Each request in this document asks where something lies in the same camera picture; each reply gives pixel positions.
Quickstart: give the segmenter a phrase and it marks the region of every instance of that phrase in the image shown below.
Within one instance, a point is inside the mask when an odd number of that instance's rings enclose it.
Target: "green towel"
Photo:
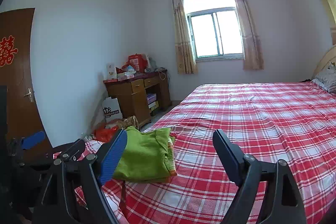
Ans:
[[[170,128],[142,133],[128,127],[127,145],[113,178],[132,182],[161,181],[170,177],[166,164],[170,158],[168,139]]]

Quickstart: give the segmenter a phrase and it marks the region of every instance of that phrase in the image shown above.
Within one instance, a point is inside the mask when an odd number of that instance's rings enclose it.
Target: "bed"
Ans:
[[[170,183],[107,182],[103,190],[120,223],[220,223],[238,188],[212,145],[219,128],[244,153],[289,163],[308,224],[318,223],[336,197],[336,96],[313,82],[202,85],[147,131],[162,127],[176,134],[178,176]],[[87,142],[85,154],[100,145]],[[248,223],[256,222],[264,191],[260,183]]]

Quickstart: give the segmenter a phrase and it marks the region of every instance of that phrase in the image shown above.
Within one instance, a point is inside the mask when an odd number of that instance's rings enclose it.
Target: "door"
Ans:
[[[44,131],[30,73],[34,8],[0,13],[0,85],[7,86],[7,141]],[[25,152],[31,159],[51,149],[48,137]]]

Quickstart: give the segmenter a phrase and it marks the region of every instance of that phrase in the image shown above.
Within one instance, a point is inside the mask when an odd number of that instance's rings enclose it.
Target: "pillow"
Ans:
[[[313,83],[315,83],[316,85],[318,85],[320,88],[322,88],[325,91],[328,91],[327,87],[325,86],[325,84],[323,84],[319,79],[314,78],[312,80]]]
[[[320,80],[329,93],[336,93],[336,67],[329,61],[329,65],[320,71],[316,78]]]

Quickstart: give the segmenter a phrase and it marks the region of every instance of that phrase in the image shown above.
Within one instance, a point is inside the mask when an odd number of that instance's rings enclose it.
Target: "door handle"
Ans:
[[[28,88],[28,93],[25,94],[23,97],[26,97],[28,96],[29,97],[29,102],[33,103],[34,100],[33,100],[33,93],[32,93],[32,89],[31,88]]]

